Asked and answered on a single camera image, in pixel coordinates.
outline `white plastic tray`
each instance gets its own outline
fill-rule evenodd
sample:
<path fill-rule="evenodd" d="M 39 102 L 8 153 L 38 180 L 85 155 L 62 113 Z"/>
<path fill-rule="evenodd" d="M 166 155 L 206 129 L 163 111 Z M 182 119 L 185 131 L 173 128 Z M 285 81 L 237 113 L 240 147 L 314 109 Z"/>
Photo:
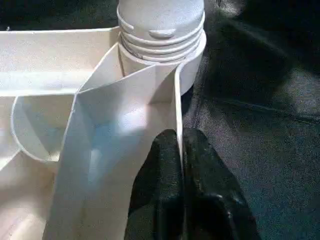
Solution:
<path fill-rule="evenodd" d="M 123 239 L 152 141 L 175 129 L 182 146 L 204 32 L 167 64 L 133 57 L 118 34 L 0 32 L 0 240 Z"/>

